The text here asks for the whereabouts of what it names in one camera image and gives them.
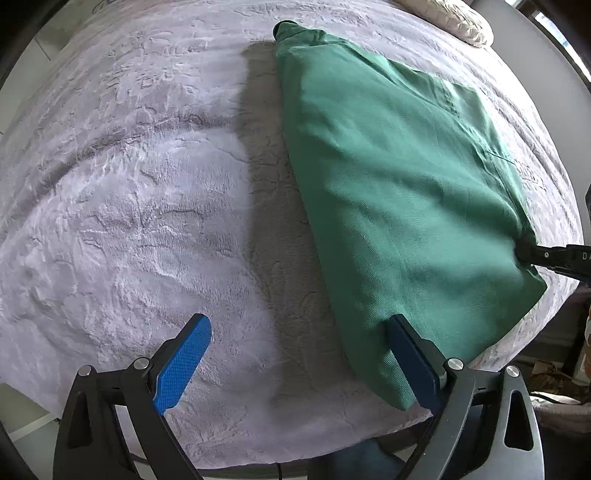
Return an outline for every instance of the bed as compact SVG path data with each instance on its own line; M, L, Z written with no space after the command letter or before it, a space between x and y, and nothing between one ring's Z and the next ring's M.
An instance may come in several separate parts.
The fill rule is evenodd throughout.
M127 366L200 312L213 341L166 414L198 468L310 458L427 417L383 402L340 348L282 140L285 19L482 92L540 244L582 242L550 136L489 47L381 0L119 0L0 143L0 376L56 416L79 366ZM473 365L507 364L577 286L540 270L545 295Z

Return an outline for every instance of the pillow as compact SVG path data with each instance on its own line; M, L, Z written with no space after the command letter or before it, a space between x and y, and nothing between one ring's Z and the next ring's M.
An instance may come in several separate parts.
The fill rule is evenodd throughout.
M413 14L475 47L492 45L492 28L462 0L399 0Z

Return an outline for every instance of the green cloth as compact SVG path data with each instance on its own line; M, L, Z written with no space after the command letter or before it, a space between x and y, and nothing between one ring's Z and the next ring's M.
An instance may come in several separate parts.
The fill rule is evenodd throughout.
M521 182L475 90L294 22L275 27L284 132L355 372L390 405L414 395L389 351L402 313L471 361L545 291Z

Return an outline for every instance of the dark blue gripper pad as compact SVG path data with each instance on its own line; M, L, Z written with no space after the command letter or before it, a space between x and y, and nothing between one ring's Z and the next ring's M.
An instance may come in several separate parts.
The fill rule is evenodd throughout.
M160 415L181 399L211 339L212 324L202 315L158 375L154 407Z
M442 404L439 397L439 381L431 366L423 357L420 349L398 323L396 315L387 323L388 346L396 357L396 361L408 385L413 389L418 404L431 410L436 415Z

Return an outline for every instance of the black clamp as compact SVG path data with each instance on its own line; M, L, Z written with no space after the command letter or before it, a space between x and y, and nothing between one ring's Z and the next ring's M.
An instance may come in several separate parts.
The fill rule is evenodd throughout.
M515 256L524 264L546 267L560 275L575 278L591 286L591 247L541 247L517 242Z
M140 480L115 405L127 406L139 442L159 479L202 480L170 430L164 410L176 405L211 338L209 319L195 314L152 358L98 373L78 370L61 418L55 480Z
M388 340L417 401L434 415L430 427L397 480L543 480L540 432L519 369L472 370L446 359L420 338L404 315L388 321ZM477 441L461 462L456 446L472 407L482 406ZM451 477L448 466L461 463Z

